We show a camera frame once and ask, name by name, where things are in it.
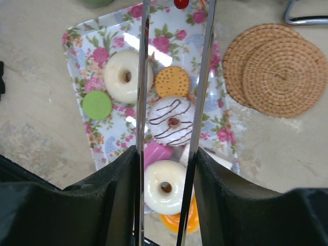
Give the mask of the green ceramic cup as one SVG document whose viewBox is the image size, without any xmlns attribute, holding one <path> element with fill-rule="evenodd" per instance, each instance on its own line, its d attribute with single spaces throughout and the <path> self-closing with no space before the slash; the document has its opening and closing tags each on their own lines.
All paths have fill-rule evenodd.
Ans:
<svg viewBox="0 0 328 246">
<path fill-rule="evenodd" d="M 100 8 L 108 6 L 113 0 L 80 0 L 79 2 L 89 8 Z"/>
</svg>

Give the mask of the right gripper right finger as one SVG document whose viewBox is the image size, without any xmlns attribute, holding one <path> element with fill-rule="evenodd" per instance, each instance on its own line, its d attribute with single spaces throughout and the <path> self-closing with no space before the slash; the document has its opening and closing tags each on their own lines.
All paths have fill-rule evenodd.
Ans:
<svg viewBox="0 0 328 246">
<path fill-rule="evenodd" d="M 278 193 L 197 153 L 194 180 L 203 245 L 327 245 L 327 189 Z"/>
</svg>

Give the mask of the chocolate layered cake slice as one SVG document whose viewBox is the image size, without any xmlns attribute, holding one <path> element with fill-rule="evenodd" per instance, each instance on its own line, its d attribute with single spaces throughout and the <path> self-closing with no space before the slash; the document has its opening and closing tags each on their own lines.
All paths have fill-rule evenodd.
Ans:
<svg viewBox="0 0 328 246">
<path fill-rule="evenodd" d="M 173 0 L 173 2 L 177 9 L 185 9 L 189 5 L 190 0 Z M 200 0 L 199 2 L 201 6 L 205 8 L 204 1 Z"/>
</svg>

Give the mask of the metal tongs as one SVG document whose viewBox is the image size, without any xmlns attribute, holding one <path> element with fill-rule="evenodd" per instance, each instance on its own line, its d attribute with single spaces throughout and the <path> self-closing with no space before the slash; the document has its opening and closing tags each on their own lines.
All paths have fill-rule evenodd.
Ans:
<svg viewBox="0 0 328 246">
<path fill-rule="evenodd" d="M 212 57 L 212 46 L 214 40 L 214 19 L 217 1 L 209 1 L 209 12 L 207 18 L 206 32 L 204 36 L 204 46 L 199 74 L 198 93 L 196 109 L 194 114 L 193 131 L 191 136 L 187 174 L 185 178 L 182 209 L 180 214 L 177 245 L 185 245 L 188 216 L 192 198 L 192 187 L 195 177 L 197 152 L 199 147 L 199 136 L 201 130 L 201 120 L 203 116 L 203 106 L 206 97 L 210 62 Z M 146 122 L 147 104 L 147 84 L 148 84 L 148 44 L 149 44 L 149 11 L 150 1 L 142 3 L 141 37 L 139 46 L 139 67 L 138 67 L 138 91 L 137 91 L 137 119 L 136 119 L 136 149 L 139 165 L 139 179 L 136 181 L 136 198 L 139 205 L 135 206 L 134 213 L 134 235 L 135 244 L 144 245 L 144 132 Z"/>
</svg>

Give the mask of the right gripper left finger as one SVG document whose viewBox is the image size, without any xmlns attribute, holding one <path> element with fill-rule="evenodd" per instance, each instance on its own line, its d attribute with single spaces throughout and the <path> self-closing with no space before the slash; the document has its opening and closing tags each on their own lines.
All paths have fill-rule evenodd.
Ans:
<svg viewBox="0 0 328 246">
<path fill-rule="evenodd" d="M 1 157 L 1 245 L 131 245 L 135 147 L 59 189 Z"/>
</svg>

